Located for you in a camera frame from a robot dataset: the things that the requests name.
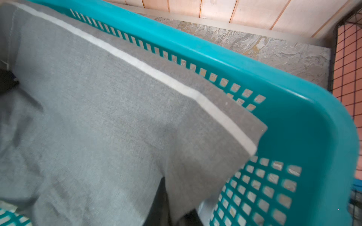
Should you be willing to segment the teal plastic basket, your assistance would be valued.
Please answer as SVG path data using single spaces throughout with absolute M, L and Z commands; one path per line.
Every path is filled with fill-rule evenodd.
M 162 179 L 145 222 L 200 226 L 349 226 L 357 128 L 318 85 L 102 1 L 26 1 L 88 24 L 205 78 L 267 126 L 220 193 L 173 223 Z M 19 80 L 1 68 L 1 86 Z M 1 200 L 1 222 L 33 225 Z

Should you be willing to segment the plain grey pillowcase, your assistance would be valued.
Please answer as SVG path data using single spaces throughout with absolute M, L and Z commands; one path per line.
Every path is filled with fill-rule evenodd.
M 140 226 L 162 179 L 178 223 L 267 126 L 173 62 L 48 7 L 1 4 L 1 200 L 37 226 Z

